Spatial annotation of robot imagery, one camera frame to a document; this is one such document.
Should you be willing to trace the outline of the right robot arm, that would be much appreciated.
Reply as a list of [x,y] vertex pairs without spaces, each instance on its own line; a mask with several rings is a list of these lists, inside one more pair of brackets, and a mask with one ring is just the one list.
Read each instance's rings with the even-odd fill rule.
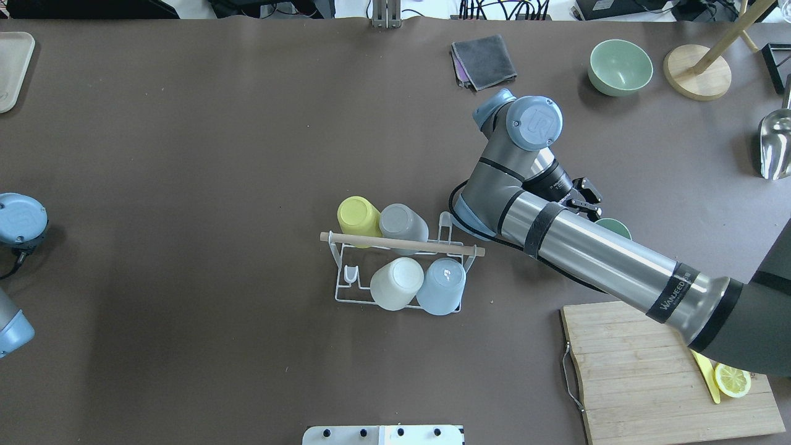
[[704,357],[789,376],[789,226],[746,284],[709,277],[583,217],[601,197],[588,192],[588,201],[573,202],[586,192],[550,150],[563,124],[555,101],[503,88],[472,116],[487,144],[449,195],[455,225],[615,296]]

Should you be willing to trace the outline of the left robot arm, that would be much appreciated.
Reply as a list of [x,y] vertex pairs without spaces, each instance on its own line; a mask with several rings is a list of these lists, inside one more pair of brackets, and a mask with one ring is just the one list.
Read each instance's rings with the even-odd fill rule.
[[[1,244],[16,256],[7,279],[14,275],[46,236],[48,214],[40,201],[19,193],[1,195]],[[23,311],[1,291],[1,357],[5,358],[34,338],[35,330]]]

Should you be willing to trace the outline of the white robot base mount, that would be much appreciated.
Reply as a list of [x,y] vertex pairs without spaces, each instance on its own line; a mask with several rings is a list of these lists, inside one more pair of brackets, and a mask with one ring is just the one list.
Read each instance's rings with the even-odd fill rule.
[[345,425],[314,426],[302,444],[464,444],[460,425]]

